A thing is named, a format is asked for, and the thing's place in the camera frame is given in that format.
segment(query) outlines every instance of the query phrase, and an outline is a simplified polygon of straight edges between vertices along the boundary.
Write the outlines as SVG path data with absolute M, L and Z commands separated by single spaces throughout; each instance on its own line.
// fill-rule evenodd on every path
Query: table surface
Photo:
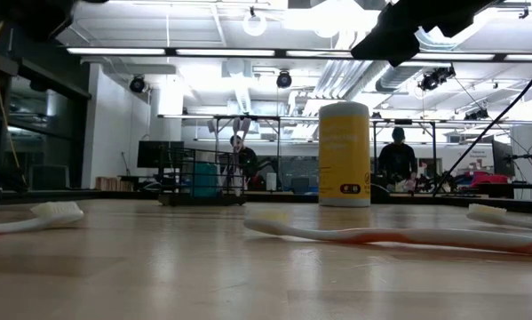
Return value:
M 300 228 L 532 231 L 447 206 L 162 207 L 91 200 L 69 228 L 0 236 L 0 319 L 532 319 L 532 257 L 266 236 L 247 216 Z M 0 207 L 0 221 L 30 217 Z

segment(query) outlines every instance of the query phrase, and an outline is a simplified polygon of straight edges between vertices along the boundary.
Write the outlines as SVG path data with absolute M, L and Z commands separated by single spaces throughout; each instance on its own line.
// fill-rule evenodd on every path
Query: person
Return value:
M 413 180 L 417 176 L 417 162 L 414 149 L 404 143 L 404 130 L 396 127 L 392 132 L 393 143 L 382 148 L 378 157 L 378 169 L 392 184 L 402 180 Z
M 274 169 L 274 172 L 277 173 L 279 176 L 277 170 L 277 161 L 269 157 L 264 158 L 262 160 L 258 160 L 256 152 L 254 152 L 254 150 L 252 150 L 251 148 L 246 147 L 242 143 L 242 138 L 240 138 L 240 136 L 232 136 L 230 138 L 230 145 L 238 150 L 238 164 L 242 168 L 244 176 L 246 176 L 247 178 L 256 177 L 259 171 L 266 168 L 267 166 L 271 166 L 272 169 Z M 277 182 L 278 186 L 281 186 L 279 177 L 277 177 Z

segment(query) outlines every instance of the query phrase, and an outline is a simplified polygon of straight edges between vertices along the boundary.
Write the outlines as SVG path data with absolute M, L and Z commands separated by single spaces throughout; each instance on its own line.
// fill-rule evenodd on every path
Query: red object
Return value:
M 481 183 L 508 183 L 508 177 L 501 174 L 474 174 L 471 188 Z

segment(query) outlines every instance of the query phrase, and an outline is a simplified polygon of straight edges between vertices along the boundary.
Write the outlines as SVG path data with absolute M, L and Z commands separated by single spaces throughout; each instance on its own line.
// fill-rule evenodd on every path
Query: dark shirt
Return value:
M 417 172 L 414 149 L 403 143 L 400 145 L 395 143 L 386 145 L 380 151 L 378 169 L 379 171 L 385 171 L 389 180 L 409 179 L 411 173 Z
M 254 150 L 248 147 L 238 152 L 238 164 L 242 167 L 246 177 L 253 177 L 258 172 L 258 156 L 256 156 Z

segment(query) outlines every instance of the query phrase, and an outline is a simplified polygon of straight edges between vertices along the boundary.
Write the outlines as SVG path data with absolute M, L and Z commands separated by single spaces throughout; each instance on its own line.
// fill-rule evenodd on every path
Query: label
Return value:
M 319 197 L 370 199 L 369 119 L 333 116 L 319 130 Z

